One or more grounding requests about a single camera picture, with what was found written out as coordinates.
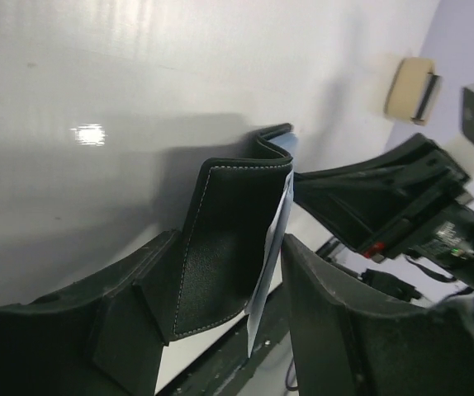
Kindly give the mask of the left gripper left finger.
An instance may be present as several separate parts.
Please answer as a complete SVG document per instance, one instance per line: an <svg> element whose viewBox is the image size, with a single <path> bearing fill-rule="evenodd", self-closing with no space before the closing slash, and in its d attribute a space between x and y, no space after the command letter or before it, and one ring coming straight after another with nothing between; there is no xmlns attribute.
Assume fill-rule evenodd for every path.
<svg viewBox="0 0 474 396"><path fill-rule="evenodd" d="M178 239L163 232L72 285L1 306L0 395L153 394L164 340L149 288Z"/></svg>

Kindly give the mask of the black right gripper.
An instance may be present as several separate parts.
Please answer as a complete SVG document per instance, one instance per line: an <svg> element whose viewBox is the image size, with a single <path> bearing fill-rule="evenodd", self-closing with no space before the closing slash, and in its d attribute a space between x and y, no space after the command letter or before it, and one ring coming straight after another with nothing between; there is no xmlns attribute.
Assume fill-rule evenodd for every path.
<svg viewBox="0 0 474 396"><path fill-rule="evenodd" d="M474 289L474 210L466 171L414 134L367 161L294 176L294 201L354 252L425 258Z"/></svg>

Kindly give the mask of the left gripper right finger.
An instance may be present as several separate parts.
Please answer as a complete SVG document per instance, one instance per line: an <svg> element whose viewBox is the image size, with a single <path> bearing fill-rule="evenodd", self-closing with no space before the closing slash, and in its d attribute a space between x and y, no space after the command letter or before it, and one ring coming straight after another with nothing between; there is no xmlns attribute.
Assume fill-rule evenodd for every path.
<svg viewBox="0 0 474 396"><path fill-rule="evenodd" d="M406 303L290 234L282 279L300 394L474 395L474 298Z"/></svg>

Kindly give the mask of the black leather card holder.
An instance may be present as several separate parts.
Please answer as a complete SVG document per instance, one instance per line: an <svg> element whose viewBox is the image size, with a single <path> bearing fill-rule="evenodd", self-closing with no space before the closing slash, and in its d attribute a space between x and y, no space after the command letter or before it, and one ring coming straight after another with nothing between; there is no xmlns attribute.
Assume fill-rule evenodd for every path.
<svg viewBox="0 0 474 396"><path fill-rule="evenodd" d="M292 131L289 123L255 130L245 158L209 158L201 165L182 229L172 340L216 328L250 301L292 170L292 155L273 139Z"/></svg>

